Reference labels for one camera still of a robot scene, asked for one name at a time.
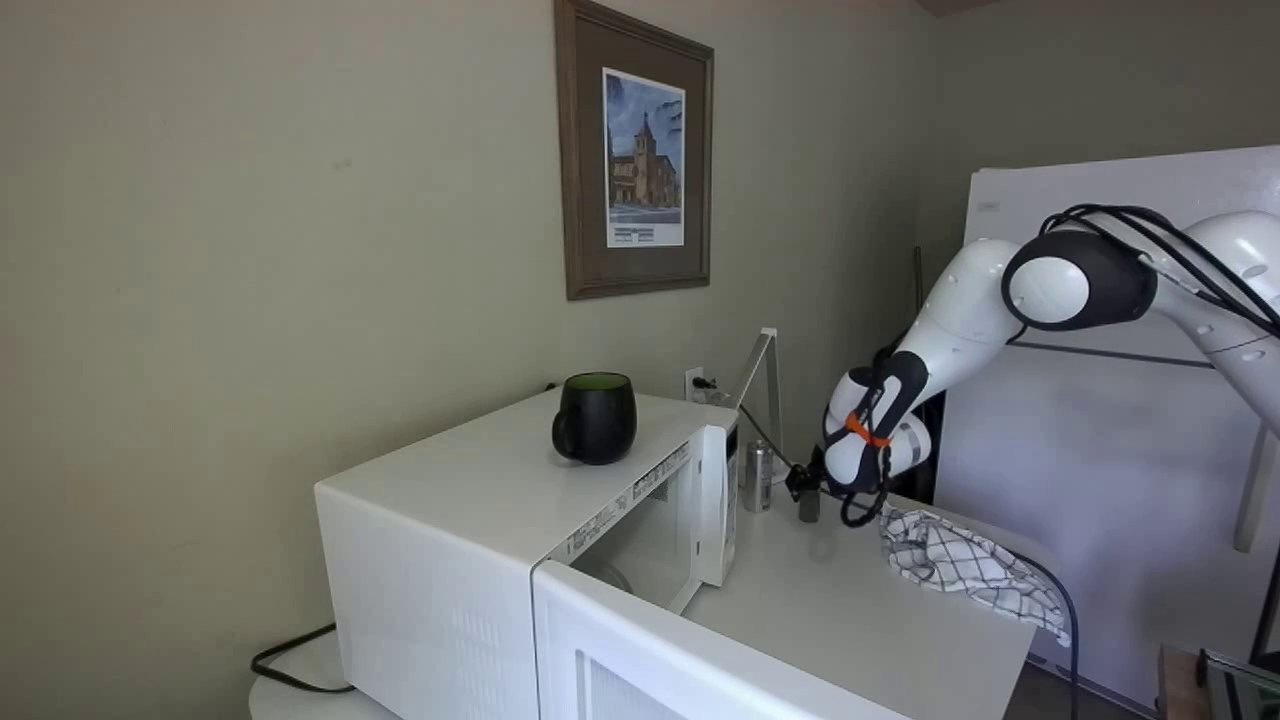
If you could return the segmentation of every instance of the picture frame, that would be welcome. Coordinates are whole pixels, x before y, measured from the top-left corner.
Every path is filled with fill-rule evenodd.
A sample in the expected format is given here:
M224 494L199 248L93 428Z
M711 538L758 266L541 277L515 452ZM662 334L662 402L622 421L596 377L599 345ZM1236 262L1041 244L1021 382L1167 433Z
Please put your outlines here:
M591 0L551 3L567 301L709 285L714 53Z

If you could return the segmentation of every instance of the beige wall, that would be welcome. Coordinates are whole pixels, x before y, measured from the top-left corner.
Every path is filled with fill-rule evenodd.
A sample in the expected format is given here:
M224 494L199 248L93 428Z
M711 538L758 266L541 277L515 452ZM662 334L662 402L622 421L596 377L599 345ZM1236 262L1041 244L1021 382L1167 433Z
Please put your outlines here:
M940 25L915 240L961 244L967 173L1280 142L1280 3L1000 0Z
M719 53L711 289L562 302L549 0L0 3L0 717L224 720L328 620L308 482L572 367L905 320L900 0L621 0Z

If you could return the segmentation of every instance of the cloth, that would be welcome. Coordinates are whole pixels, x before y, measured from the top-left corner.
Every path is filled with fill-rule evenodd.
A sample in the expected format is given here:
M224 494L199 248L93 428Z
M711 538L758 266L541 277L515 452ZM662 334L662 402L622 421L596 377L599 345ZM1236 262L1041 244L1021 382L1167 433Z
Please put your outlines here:
M987 602L1000 616L1041 625L1056 636L1061 646L1070 646L1070 620L1063 597L1041 568L1014 561L987 534L977 534L932 512L889 509L879 525L879 546L900 575L932 591L973 597L977 602Z

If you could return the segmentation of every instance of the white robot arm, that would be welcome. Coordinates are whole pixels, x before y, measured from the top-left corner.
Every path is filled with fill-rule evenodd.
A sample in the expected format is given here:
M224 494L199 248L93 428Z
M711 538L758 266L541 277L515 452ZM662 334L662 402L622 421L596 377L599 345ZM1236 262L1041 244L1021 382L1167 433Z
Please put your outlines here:
M1179 231L1147 206L1078 202L1044 220L1033 244L964 244L897 353L840 377L807 476L882 498L882 482L932 452L910 407L997 358L1021 328L1069 333L1147 313L1177 320L1280 433L1274 307L1280 220L1259 211Z

